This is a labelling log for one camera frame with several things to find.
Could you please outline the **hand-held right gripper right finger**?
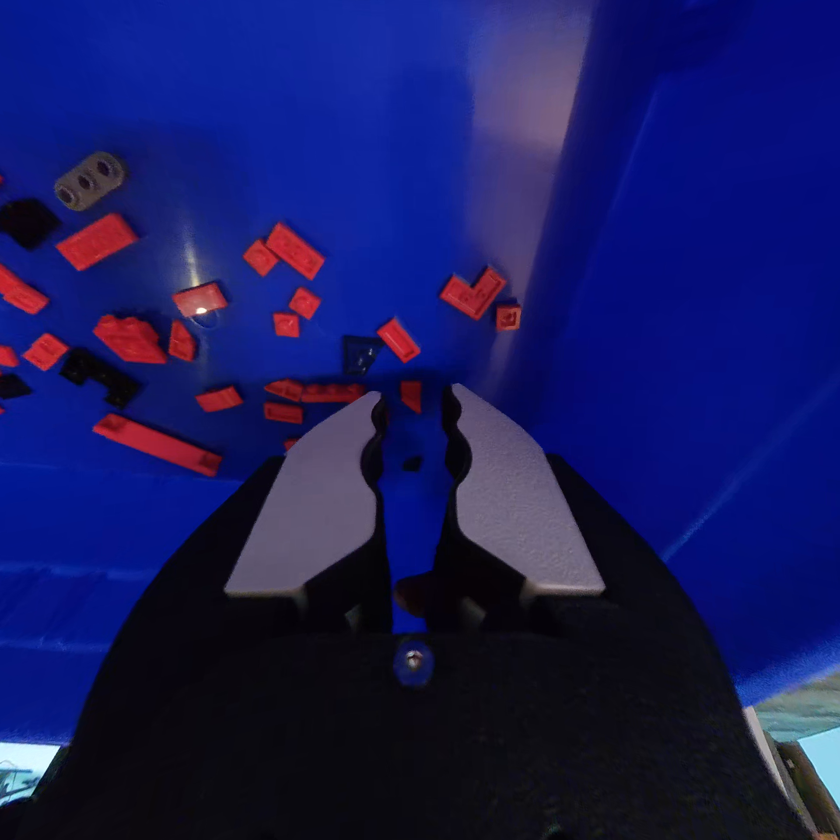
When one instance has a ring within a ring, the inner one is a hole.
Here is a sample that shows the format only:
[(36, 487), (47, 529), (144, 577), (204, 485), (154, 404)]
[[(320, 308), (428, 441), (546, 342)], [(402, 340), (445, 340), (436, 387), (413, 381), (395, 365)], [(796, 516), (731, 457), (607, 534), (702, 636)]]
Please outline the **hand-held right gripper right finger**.
[(518, 623), (538, 599), (594, 599), (606, 585), (542, 447), (462, 384), (441, 417), (452, 477), (440, 535), (440, 626)]

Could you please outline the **blue plastic bin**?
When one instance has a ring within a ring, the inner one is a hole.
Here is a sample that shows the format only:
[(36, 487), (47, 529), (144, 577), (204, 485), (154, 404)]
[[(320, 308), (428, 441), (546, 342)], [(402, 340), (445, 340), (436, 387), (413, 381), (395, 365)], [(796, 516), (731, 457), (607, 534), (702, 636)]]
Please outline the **blue plastic bin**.
[[(90, 154), (125, 182), (74, 212)], [(392, 318), (421, 349), (388, 400), (395, 570), (432, 559), (461, 382), (563, 456), (677, 573), (743, 700), (838, 663), (838, 2), (2, 2), (2, 204), (59, 219), (2, 302), (140, 383), (123, 413), (221, 455), (196, 476), (93, 432), (102, 385), (22, 361), (3, 402), (2, 740), (62, 743), (176, 546), (293, 435), (264, 386), (344, 379)], [(138, 236), (76, 270), (108, 214)], [(282, 223), (314, 280), (244, 260)], [(507, 280), (479, 320), (440, 299)], [(192, 320), (173, 296), (216, 282)], [(321, 298), (297, 338), (274, 313)], [(121, 360), (103, 316), (172, 322), (193, 362)], [(234, 386), (240, 406), (196, 396)]]

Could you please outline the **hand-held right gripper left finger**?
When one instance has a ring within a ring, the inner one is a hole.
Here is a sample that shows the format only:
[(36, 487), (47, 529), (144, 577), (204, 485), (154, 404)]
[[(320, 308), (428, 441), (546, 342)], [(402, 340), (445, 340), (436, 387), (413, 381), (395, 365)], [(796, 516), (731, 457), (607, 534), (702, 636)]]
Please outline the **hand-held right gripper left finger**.
[(355, 613), (361, 631), (393, 629), (378, 487), (386, 426), (383, 395), (367, 392), (291, 447), (226, 595), (287, 599), (306, 623)]

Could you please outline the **pile of red lego pieces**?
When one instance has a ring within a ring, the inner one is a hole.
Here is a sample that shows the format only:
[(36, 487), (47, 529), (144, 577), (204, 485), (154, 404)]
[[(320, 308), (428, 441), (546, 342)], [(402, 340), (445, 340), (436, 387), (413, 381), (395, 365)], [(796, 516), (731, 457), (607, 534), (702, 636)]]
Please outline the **pile of red lego pieces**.
[[(58, 227), (57, 217), (36, 199), (21, 199), (2, 205), (2, 234), (27, 250), (36, 249)], [(138, 241), (137, 234), (117, 213), (108, 214), (62, 240), (56, 248), (76, 270), (86, 270), (117, 254)], [(244, 253), (245, 262), (264, 277), (279, 262), (286, 263), (303, 277), (314, 280), (324, 258), (288, 226), (276, 224), (267, 239), (257, 239)], [(451, 276), (440, 293), (440, 299), (467, 317), (479, 320), (507, 285), (507, 280), (492, 267), (469, 284), (457, 275)], [(173, 296), (181, 315), (195, 320), (199, 316), (225, 308), (228, 301), (216, 282), (190, 287)], [(297, 338), (300, 318), (310, 319), (321, 304), (321, 298), (305, 287), (295, 290), (288, 311), (274, 313), (276, 335)], [(2, 302), (29, 315), (41, 313), (49, 299), (2, 266)], [(185, 324), (171, 324), (167, 349), (161, 347), (158, 333), (136, 317), (118, 318), (111, 314), (98, 321), (95, 336), (122, 361), (137, 364), (164, 364), (169, 358), (193, 362), (196, 343)], [(420, 348), (396, 318), (392, 318), (376, 334), (364, 351), (351, 351), (347, 360), (363, 369), (376, 352), (385, 346), (401, 362), (415, 359)], [(41, 371), (48, 371), (60, 361), (59, 374), (73, 385), (96, 382), (105, 388), (105, 401), (112, 407), (127, 407), (139, 390), (139, 383), (104, 363), (84, 348), (72, 349), (52, 333), (43, 333), (22, 354)], [(266, 392), (278, 396), (280, 402), (266, 402), (264, 416), (271, 422), (301, 425), (307, 404), (352, 404), (365, 395), (358, 383), (304, 385), (289, 378), (266, 385)], [(217, 413), (242, 405), (243, 398), (234, 386), (217, 388), (196, 396), (197, 404), (206, 413)], [(93, 426), (93, 432), (119, 445), (189, 469), (201, 476), (215, 477), (222, 463), (220, 455), (178, 437), (137, 423), (126, 416), (110, 413)]]

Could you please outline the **grey lego beam with holes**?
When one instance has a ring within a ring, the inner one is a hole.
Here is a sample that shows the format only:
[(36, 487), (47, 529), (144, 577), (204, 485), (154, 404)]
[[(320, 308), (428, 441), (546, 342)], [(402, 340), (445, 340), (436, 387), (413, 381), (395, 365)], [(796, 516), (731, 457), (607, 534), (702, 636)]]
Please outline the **grey lego beam with holes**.
[(97, 151), (59, 177), (54, 194), (69, 210), (84, 212), (120, 187), (128, 174), (127, 165), (118, 156)]

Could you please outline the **person's right hand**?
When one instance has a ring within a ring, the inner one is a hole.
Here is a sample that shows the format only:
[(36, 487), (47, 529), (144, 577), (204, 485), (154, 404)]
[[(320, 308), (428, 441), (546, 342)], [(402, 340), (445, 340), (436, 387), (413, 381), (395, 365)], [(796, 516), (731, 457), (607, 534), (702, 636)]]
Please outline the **person's right hand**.
[(400, 609), (426, 621), (434, 618), (441, 594), (440, 580), (433, 571), (404, 577), (392, 589), (393, 601)]

